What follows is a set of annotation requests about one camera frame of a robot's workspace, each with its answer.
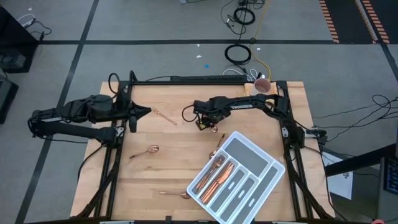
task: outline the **cutlery tray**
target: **cutlery tray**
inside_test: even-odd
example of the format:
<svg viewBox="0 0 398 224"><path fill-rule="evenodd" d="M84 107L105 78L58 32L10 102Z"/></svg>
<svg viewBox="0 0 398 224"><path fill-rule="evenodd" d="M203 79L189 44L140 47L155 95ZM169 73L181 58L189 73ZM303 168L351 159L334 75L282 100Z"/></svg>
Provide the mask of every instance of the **cutlery tray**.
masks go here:
<svg viewBox="0 0 398 224"><path fill-rule="evenodd" d="M223 163L206 185L196 191L198 183L219 157L224 158ZM208 203L203 203L202 195L229 163L234 164L230 175ZM235 131L190 183L187 192L220 224L251 223L284 172L280 162Z"/></svg>

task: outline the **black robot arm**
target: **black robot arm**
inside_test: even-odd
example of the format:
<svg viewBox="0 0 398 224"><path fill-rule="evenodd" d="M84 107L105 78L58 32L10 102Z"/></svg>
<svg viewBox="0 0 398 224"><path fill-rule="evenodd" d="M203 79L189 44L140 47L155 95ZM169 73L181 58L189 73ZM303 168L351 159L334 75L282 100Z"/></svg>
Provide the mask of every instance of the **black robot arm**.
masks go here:
<svg viewBox="0 0 398 224"><path fill-rule="evenodd" d="M214 128L217 123L231 115L232 110L259 109L271 118L275 118L284 125L284 134L289 135L290 144L304 147L304 130L297 126L294 119L288 116L289 99L279 95L245 96L227 98L216 96L207 102L195 100L193 113L197 115L196 124L200 130Z"/></svg>
<svg viewBox="0 0 398 224"><path fill-rule="evenodd" d="M88 128L71 123L91 123L129 120L130 132L137 131L137 120L151 111L150 108L136 105L126 93L119 91L114 97L93 95L80 100L73 100L61 108L36 110L28 120L28 126L34 137L45 138L54 134L67 134L96 139L104 144L112 144L117 133L116 128Z"/></svg>

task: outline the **black floor line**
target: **black floor line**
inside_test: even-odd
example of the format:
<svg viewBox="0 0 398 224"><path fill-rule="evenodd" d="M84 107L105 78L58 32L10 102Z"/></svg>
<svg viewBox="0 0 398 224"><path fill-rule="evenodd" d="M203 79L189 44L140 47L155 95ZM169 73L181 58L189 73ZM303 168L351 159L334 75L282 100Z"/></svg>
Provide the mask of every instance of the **black floor line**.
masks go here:
<svg viewBox="0 0 398 224"><path fill-rule="evenodd" d="M90 13L88 14L86 25L85 25L85 28L83 29L83 33L81 35L80 40L86 40L86 38L87 38L88 31L90 30L90 26L91 26L91 23L93 22L95 11L96 11L96 8L98 6L98 2L99 2L99 0L94 0L93 1L93 5L91 7ZM72 80L73 80L73 76L74 76L76 68L77 68L77 64L78 64L79 59L80 59L81 51L83 50L83 46L84 46L83 41L81 41L80 44L77 47L75 56L73 57L72 64L70 65L68 76L67 76L67 79L65 80L65 84L64 84L64 86L62 88L61 96L60 96L60 98L58 100L57 107L62 106L65 103L65 100L67 98L70 85L71 85ZM15 221L16 224L20 224L20 223L23 223L25 221L27 212L29 210L30 203L31 203L31 201L33 199L33 196L34 196L34 193L35 193L35 190L36 190L36 186L37 186L37 184L39 182L40 175L41 175L41 173L43 171L44 163L45 163L45 160L47 158L47 154L49 153L50 146L51 146L51 141L50 140L45 140L44 143L43 143L42 150L41 150L40 155L39 155L39 159L37 160L35 169L33 171L33 175L30 178L29 186L28 186L28 188L26 190L24 199L23 199L21 207L19 209L18 216L17 216L16 221Z"/></svg>
<svg viewBox="0 0 398 224"><path fill-rule="evenodd" d="M249 44L250 40L241 40ZM234 40L43 40L43 45L160 45L160 44L235 44ZM332 40L257 40L257 44L336 44Z"/></svg>
<svg viewBox="0 0 398 224"><path fill-rule="evenodd" d="M362 1L360 1L360 2L362 4L362 7L365 9L366 6L364 5L364 3ZM371 16L369 15L369 12L367 10L365 10L365 13L366 13L366 16L368 17L368 20L372 26L372 29L377 30L377 27L375 26L375 24L373 23L373 21L371 19ZM391 70L392 70L394 76L396 77L396 80L398 81L398 67L397 67L396 61L395 61L394 57L392 56L387 44L382 41L382 37L380 36L379 32L375 32L375 35L378 39L378 42L380 43L381 49L383 50L383 53L384 53L384 56L386 56L388 64L390 65Z"/></svg>

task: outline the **computer equipment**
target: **computer equipment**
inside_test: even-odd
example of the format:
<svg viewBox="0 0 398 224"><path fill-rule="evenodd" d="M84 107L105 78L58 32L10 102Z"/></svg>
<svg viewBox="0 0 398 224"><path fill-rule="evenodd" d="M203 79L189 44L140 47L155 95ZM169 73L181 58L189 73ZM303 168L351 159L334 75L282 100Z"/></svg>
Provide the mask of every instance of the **computer equipment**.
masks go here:
<svg viewBox="0 0 398 224"><path fill-rule="evenodd" d="M398 195L398 128L396 153L385 158L383 187L384 190Z"/></svg>
<svg viewBox="0 0 398 224"><path fill-rule="evenodd" d="M0 68L28 72L39 42L0 5Z"/></svg>
<svg viewBox="0 0 398 224"><path fill-rule="evenodd" d="M18 86L15 83L9 80L0 80L0 124L4 124L17 90Z"/></svg>

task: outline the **wooden tabletop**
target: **wooden tabletop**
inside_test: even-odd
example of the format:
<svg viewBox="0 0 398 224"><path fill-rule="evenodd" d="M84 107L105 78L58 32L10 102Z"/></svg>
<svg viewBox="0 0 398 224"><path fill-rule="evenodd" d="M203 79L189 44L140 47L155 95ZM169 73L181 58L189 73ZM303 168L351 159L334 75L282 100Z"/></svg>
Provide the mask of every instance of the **wooden tabletop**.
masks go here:
<svg viewBox="0 0 398 224"><path fill-rule="evenodd" d="M288 82L294 118L306 127L312 127L312 117L302 82ZM279 122L260 110L238 110L218 124L218 133L209 129L199 131L195 123L181 117L182 109L194 100L207 101L214 96L244 96L244 86L133 86L132 99L142 106L158 109L174 120L175 126L161 116L150 113L138 121L137 133L125 133L119 179L113 207L113 220L214 220L194 200L173 195L159 195L158 191L181 192L208 162L208 155L216 149L223 133L226 138L239 131L269 155L285 164ZM107 83L101 94L112 95ZM185 113L193 118L192 109ZM109 126L96 124L95 127ZM150 145L159 145L155 154L129 156L145 151ZM317 141L306 139L308 147L318 149ZM86 156L100 144L90 140ZM105 149L90 158L83 167L77 186L71 216L80 213L97 191L103 167ZM303 166L308 188L330 215L334 212L328 203L325 173L319 154L302 149ZM298 190L302 215L306 217L301 191ZM105 206L108 192L104 195ZM256 221L295 220L287 173L281 178L256 216Z"/></svg>

